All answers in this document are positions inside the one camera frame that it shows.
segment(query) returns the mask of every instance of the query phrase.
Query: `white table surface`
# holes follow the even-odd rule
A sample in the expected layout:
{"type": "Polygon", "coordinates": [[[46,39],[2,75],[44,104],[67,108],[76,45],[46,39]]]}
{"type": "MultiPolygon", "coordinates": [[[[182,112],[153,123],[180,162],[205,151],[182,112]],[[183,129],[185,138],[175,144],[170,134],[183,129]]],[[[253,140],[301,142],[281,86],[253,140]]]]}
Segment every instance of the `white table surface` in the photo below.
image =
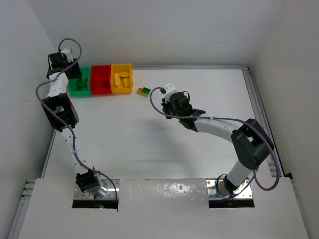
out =
{"type": "MultiPolygon", "coordinates": [[[[172,82],[190,92],[195,108],[215,116],[254,117],[240,70],[134,70],[133,74],[134,91],[172,82]]],[[[159,106],[160,93],[154,99],[159,106]]],[[[254,208],[208,208],[204,179],[231,169],[236,155],[230,143],[166,120],[147,98],[134,93],[72,102],[80,117],[78,137],[85,155],[98,170],[121,179],[119,212],[71,208],[75,169],[57,134],[19,239],[308,238],[288,178],[281,178],[271,192],[253,183],[254,208]]],[[[258,177],[264,186],[274,182],[267,163],[258,177]]]]}
{"type": "MultiPolygon", "coordinates": [[[[96,169],[114,179],[217,178],[237,161],[233,145],[167,120],[136,94],[138,87],[168,82],[189,91],[194,108],[219,117],[254,118],[241,70],[134,70],[133,93],[71,98],[78,112],[78,140],[96,169]]],[[[161,108],[162,94],[154,93],[161,108]]],[[[75,174],[57,133],[45,177],[75,174]]],[[[259,175],[270,177],[267,162],[259,175]]]]}

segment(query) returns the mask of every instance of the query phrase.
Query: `white panel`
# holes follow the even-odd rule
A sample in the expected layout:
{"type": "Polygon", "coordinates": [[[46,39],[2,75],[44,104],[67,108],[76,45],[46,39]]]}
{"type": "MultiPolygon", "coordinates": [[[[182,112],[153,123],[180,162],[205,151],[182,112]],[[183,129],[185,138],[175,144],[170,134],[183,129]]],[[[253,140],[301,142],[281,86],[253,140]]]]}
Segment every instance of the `white panel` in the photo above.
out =
{"type": "Polygon", "coordinates": [[[73,190],[73,178],[38,179],[19,239],[308,238],[288,178],[271,192],[253,184],[255,208],[239,209],[209,209],[200,179],[121,180],[118,213],[71,208],[73,190]]]}
{"type": "MultiPolygon", "coordinates": [[[[221,138],[185,129],[167,120],[136,94],[138,87],[154,88],[172,82],[190,93],[194,108],[214,116],[253,118],[241,70],[134,70],[133,93],[71,98],[78,112],[78,140],[86,158],[111,178],[217,178],[228,173],[237,155],[221,138]]],[[[160,91],[154,103],[161,109],[160,91]]],[[[57,134],[46,177],[75,175],[71,155],[57,134]]],[[[258,175],[268,175],[266,162],[258,175]]]]}
{"type": "Polygon", "coordinates": [[[0,5],[0,238],[4,239],[26,179],[41,174],[52,136],[35,87],[47,80],[46,58],[55,48],[28,2],[1,0],[0,5]]]}
{"type": "Polygon", "coordinates": [[[255,59],[281,0],[29,2],[55,45],[82,44],[82,64],[229,65],[255,59]]]}
{"type": "Polygon", "coordinates": [[[285,0],[254,64],[284,171],[311,238],[319,238],[319,1],[285,0]]]}

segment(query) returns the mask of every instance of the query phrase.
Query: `small block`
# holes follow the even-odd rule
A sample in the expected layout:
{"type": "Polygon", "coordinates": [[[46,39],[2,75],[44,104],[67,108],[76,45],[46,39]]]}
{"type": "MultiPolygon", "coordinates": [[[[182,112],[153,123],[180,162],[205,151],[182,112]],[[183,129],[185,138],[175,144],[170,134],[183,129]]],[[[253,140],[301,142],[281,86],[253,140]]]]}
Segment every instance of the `small block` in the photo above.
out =
{"type": "Polygon", "coordinates": [[[123,81],[124,81],[125,87],[130,87],[130,79],[129,78],[124,78],[123,81]]]}
{"type": "Polygon", "coordinates": [[[144,94],[149,94],[149,92],[150,92],[151,90],[149,89],[149,88],[146,88],[146,87],[143,87],[143,89],[142,89],[142,92],[144,93],[144,94]]]}
{"type": "Polygon", "coordinates": [[[128,72],[121,72],[120,77],[128,77],[129,73],[128,72]]]}
{"type": "Polygon", "coordinates": [[[142,88],[138,88],[138,90],[136,91],[137,94],[141,95],[141,96],[147,96],[147,94],[142,93],[142,88]]]}
{"type": "Polygon", "coordinates": [[[119,73],[114,74],[115,77],[115,85],[118,86],[121,84],[121,77],[119,73]]]}

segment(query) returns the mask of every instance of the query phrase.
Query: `metal mounting plate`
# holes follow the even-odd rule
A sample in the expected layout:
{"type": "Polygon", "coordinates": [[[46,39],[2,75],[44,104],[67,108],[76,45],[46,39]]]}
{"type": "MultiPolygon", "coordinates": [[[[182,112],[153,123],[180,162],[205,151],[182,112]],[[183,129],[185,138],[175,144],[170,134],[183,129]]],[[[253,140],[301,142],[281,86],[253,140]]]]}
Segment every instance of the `metal mounting plate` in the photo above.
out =
{"type": "MultiPolygon", "coordinates": [[[[208,192],[208,199],[209,200],[220,200],[224,199],[225,197],[219,194],[216,190],[216,179],[207,179],[207,192],[208,192]]],[[[243,182],[236,191],[234,191],[235,194],[240,193],[244,187],[249,183],[249,180],[246,179],[245,182],[243,182]]],[[[234,197],[235,200],[252,200],[253,199],[253,193],[251,191],[250,185],[239,195],[234,197]]]]}

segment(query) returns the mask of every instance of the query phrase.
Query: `green block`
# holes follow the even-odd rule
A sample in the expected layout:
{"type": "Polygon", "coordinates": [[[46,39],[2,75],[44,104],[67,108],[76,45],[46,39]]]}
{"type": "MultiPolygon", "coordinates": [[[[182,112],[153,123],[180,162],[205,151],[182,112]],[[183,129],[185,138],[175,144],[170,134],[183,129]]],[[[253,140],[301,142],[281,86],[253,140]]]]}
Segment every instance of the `green block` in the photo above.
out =
{"type": "Polygon", "coordinates": [[[149,92],[150,92],[151,90],[149,89],[149,88],[146,88],[146,87],[143,87],[143,89],[142,89],[142,93],[144,93],[144,94],[149,94],[149,92]]]}
{"type": "Polygon", "coordinates": [[[70,96],[90,96],[91,66],[81,66],[82,77],[69,80],[68,88],[70,96]]]}

